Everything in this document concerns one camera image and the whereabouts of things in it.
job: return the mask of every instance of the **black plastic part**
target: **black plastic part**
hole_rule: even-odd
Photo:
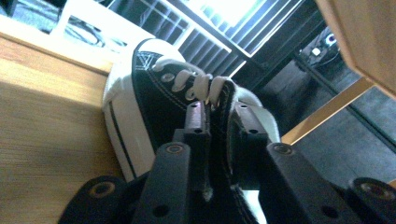
[[[132,223],[189,222],[190,157],[190,147],[179,142],[157,150]]]
[[[67,205],[59,223],[110,223],[126,186],[115,176],[88,181]]]
[[[372,178],[350,181],[346,201],[364,223],[396,223],[396,189]]]
[[[259,189],[260,158],[268,144],[268,134],[250,105],[236,102],[234,108],[227,152],[233,182],[241,189]]]
[[[361,223],[297,150],[274,143],[266,154],[259,201],[268,223]]]
[[[172,142],[184,142],[184,129],[175,130]]]
[[[120,198],[119,207],[111,223],[131,223],[139,204],[140,196],[149,177],[149,172],[127,184]]]
[[[191,189],[203,191],[209,184],[209,116],[205,103],[194,102],[187,107],[184,143],[191,148]]]

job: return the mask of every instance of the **wooden shelf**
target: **wooden shelf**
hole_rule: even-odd
[[[55,223],[86,181],[121,176],[101,111],[114,58],[4,17],[0,48],[0,223]]]

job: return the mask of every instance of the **wooden surface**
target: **wooden surface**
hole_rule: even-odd
[[[358,99],[373,86],[374,84],[372,82],[362,77],[283,135],[282,142],[290,145],[295,144],[307,134],[314,131],[320,124],[324,123],[354,100]]]
[[[76,45],[2,15],[0,15],[0,37],[103,75],[107,75],[113,63],[120,59],[117,53],[82,44]]]
[[[396,179],[390,181],[388,184],[391,185],[394,189],[396,189]]]
[[[316,0],[347,65],[396,99],[396,0]]]
[[[106,76],[21,43],[0,34],[0,223],[55,223],[86,181],[120,176]]]

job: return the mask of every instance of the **sneaker logo patch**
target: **sneaker logo patch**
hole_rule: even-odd
[[[141,52],[138,55],[138,59],[139,59],[139,62],[136,63],[136,69],[148,70],[151,65],[152,60],[154,59],[154,56],[150,53]]]

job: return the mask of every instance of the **black sneaker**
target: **black sneaker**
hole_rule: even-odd
[[[232,186],[227,164],[229,117],[237,101],[255,106],[257,116],[270,130],[271,141],[280,142],[272,115],[253,93],[227,77],[212,78],[185,63],[164,41],[143,41],[131,61],[114,66],[103,106],[107,130],[126,180],[150,169],[156,148],[171,142],[175,129],[184,128],[190,103],[206,101],[211,111],[209,173],[214,191],[209,203],[194,210],[194,219],[197,223],[255,223],[241,189]]]

